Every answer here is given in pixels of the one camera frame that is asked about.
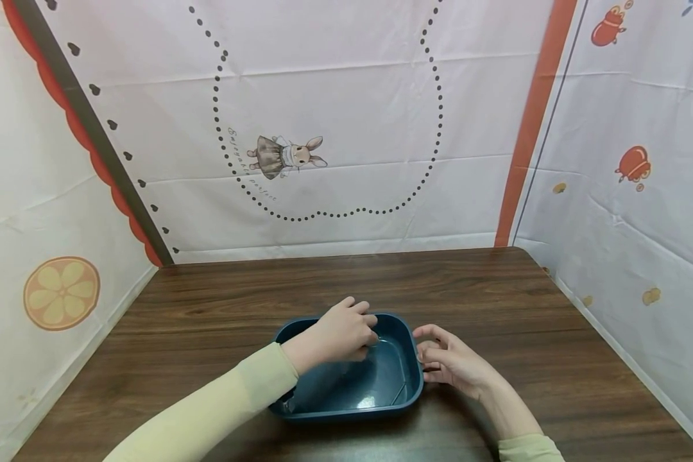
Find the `blue plastic tray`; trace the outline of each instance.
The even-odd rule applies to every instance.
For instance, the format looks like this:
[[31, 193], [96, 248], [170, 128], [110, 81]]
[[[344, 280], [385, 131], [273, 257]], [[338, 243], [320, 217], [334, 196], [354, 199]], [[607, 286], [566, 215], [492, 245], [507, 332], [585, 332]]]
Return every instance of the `blue plastic tray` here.
[[[316, 321], [290, 321], [275, 341], [292, 339]], [[380, 341], [364, 361], [317, 366], [269, 410], [295, 422], [338, 422], [394, 415], [408, 408], [424, 388], [411, 330], [398, 316], [383, 312], [377, 313], [375, 332]]]

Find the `red cartoon creature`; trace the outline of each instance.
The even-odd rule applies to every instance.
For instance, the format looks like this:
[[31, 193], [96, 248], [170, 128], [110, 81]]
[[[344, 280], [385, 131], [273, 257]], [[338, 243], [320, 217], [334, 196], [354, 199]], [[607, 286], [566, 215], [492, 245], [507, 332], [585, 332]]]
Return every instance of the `red cartoon creature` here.
[[[615, 173], [622, 175], [619, 183], [624, 181], [624, 178], [628, 178], [629, 181], [634, 181], [634, 183], [639, 183], [639, 180], [647, 178], [651, 172], [652, 164], [649, 163], [647, 150], [643, 146], [634, 146], [626, 151], [622, 160], [619, 161], [619, 168], [615, 171]], [[643, 190], [644, 185], [638, 184], [637, 191], [641, 192]]]
[[[632, 0], [629, 0], [624, 5], [624, 9], [628, 10], [634, 5]], [[626, 31], [626, 28], [622, 28], [624, 23], [624, 16], [626, 13], [616, 5], [606, 13], [606, 17], [601, 21], [595, 29], [593, 29], [593, 34], [590, 36], [590, 40], [594, 45], [598, 47], [605, 47], [605, 45], [616, 44], [618, 42], [617, 37], [619, 33]]]

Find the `bunny in dress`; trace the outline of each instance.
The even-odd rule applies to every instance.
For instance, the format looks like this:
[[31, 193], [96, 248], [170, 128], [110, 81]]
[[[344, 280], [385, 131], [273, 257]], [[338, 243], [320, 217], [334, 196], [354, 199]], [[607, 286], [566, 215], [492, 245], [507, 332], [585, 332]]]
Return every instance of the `bunny in dress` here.
[[308, 141], [305, 146], [300, 146], [282, 136], [275, 136], [271, 140], [260, 136], [256, 142], [256, 150], [246, 152], [246, 155], [256, 157], [258, 161], [250, 164], [249, 168], [260, 169], [268, 180], [273, 180], [277, 175], [284, 178], [290, 170], [300, 169], [306, 164], [325, 167], [328, 165], [326, 160], [311, 154], [322, 142], [323, 137], [319, 136]]

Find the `table surface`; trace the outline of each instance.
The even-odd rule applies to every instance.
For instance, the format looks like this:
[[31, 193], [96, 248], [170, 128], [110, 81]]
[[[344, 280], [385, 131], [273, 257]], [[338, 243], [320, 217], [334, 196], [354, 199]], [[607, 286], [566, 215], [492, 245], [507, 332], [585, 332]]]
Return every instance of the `table surface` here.
[[[348, 295], [465, 340], [516, 387], [568, 462], [693, 461], [690, 437], [518, 248], [163, 268], [15, 460], [101, 461], [284, 322]], [[493, 461], [494, 446], [477, 404], [427, 385], [388, 420], [298, 426], [264, 412], [205, 460]]]

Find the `scalloped red trim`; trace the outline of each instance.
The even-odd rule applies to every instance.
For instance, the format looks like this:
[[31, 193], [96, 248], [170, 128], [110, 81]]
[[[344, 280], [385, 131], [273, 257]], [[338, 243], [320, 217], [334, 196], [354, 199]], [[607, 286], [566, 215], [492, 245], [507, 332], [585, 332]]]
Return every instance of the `scalloped red trim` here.
[[40, 52], [39, 46], [36, 45], [35, 40], [31, 36], [31, 33], [27, 29], [24, 21], [21, 19], [19, 12], [15, 8], [14, 0], [2, 0], [2, 2], [8, 23], [10, 24], [11, 29], [13, 29], [13, 33], [15, 33], [17, 39], [19, 39], [22, 47], [36, 62], [39, 77], [41, 77], [41, 82], [44, 82], [46, 91], [49, 92], [56, 104], [64, 109], [67, 125], [69, 125], [70, 131], [73, 133], [74, 137], [77, 138], [80, 145], [82, 145], [90, 153], [90, 162], [92, 162], [92, 167], [95, 169], [95, 172], [97, 172], [100, 180], [110, 186], [113, 203], [115, 203], [118, 210], [120, 210], [120, 212], [126, 215], [128, 218], [128, 224], [131, 227], [131, 232], [136, 236], [136, 239], [138, 239], [139, 242], [144, 245], [146, 256], [149, 258], [149, 261], [156, 264], [156, 266], [161, 267], [162, 262], [160, 258], [158, 257], [157, 253], [154, 252], [153, 247], [151, 247], [149, 239], [146, 237], [146, 234], [144, 234], [139, 222], [131, 212], [131, 209], [128, 208], [128, 204], [123, 198], [123, 195], [120, 193], [118, 186], [113, 181], [113, 177], [110, 175], [110, 172], [108, 172], [108, 168], [104, 165], [103, 161], [100, 160], [98, 151], [95, 150], [92, 142], [90, 142], [90, 137], [87, 135], [85, 127], [82, 126], [79, 117], [69, 105], [69, 102], [64, 96], [64, 91], [62, 91], [59, 83], [56, 82], [54, 73], [51, 72], [49, 65], [46, 63], [44, 55], [42, 55]]

